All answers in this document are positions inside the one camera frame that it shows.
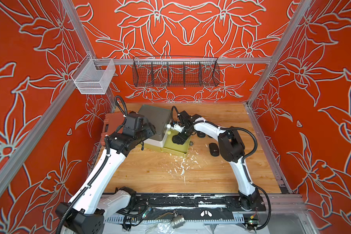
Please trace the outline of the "yellow-green bottom drawer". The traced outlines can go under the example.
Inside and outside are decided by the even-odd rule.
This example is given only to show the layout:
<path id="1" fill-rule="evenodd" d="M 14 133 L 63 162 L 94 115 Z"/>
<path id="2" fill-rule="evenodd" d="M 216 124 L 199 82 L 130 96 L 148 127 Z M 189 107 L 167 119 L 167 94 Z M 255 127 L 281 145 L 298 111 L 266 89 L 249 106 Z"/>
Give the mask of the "yellow-green bottom drawer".
<path id="1" fill-rule="evenodd" d="M 189 137 L 184 144 L 175 144 L 172 141 L 172 137 L 178 134 L 175 130 L 169 130 L 166 134 L 166 141 L 163 147 L 161 147 L 161 152 L 169 153 L 174 156 L 186 157 L 188 154 L 188 149 L 190 146 L 191 138 Z"/>

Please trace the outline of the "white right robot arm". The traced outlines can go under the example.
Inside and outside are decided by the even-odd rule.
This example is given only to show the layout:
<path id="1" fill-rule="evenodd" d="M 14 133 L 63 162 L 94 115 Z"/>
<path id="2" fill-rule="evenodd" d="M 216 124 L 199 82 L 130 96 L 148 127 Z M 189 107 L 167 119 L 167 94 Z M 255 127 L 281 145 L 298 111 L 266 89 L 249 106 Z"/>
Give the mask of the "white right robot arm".
<path id="1" fill-rule="evenodd" d="M 171 115 L 174 111 L 178 120 L 172 120 L 169 126 L 178 131 L 178 134 L 172 137 L 172 142 L 182 145 L 194 132 L 201 132 L 215 139 L 218 142 L 219 154 L 229 162 L 238 182 L 242 209 L 252 210 L 260 202 L 259 188 L 253 183 L 246 164 L 246 159 L 255 153 L 258 147 L 254 134 L 241 127 L 219 126 L 200 115 L 190 116 L 186 111 L 179 112 L 175 106 L 172 106 Z M 245 153 L 240 131 L 247 133 L 253 139 L 254 147 L 249 153 Z"/>

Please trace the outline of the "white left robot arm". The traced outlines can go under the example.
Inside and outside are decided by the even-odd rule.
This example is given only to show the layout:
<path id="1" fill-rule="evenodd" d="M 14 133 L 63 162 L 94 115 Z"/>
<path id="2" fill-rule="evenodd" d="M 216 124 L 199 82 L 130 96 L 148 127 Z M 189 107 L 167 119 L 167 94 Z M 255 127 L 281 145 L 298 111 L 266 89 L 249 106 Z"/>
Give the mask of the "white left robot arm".
<path id="1" fill-rule="evenodd" d="M 128 112 L 121 96 L 114 98 L 123 114 L 123 123 L 103 139 L 105 149 L 97 166 L 68 202 L 57 206 L 59 224 L 57 234 L 101 234 L 104 221 L 110 215 L 129 206 L 134 192 L 127 188 L 118 190 L 107 203 L 100 198 L 115 171 L 137 145 L 156 134 L 153 124 L 136 112 Z"/>

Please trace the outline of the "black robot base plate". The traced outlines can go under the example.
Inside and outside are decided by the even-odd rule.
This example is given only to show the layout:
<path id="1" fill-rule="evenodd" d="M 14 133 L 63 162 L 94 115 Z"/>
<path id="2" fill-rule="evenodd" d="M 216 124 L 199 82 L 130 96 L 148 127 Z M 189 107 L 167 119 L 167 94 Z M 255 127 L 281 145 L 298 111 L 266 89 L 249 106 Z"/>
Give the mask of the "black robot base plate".
<path id="1" fill-rule="evenodd" d="M 252 209 L 242 208 L 238 194 L 165 194 L 139 193 L 139 205 L 132 214 L 144 213 L 138 217 L 125 217 L 114 214 L 106 221 L 113 224 L 155 224 L 170 221 L 177 215 L 185 222 L 203 224 L 244 224 L 245 222 L 264 221 L 258 215 L 267 209 L 262 198 L 255 202 Z"/>

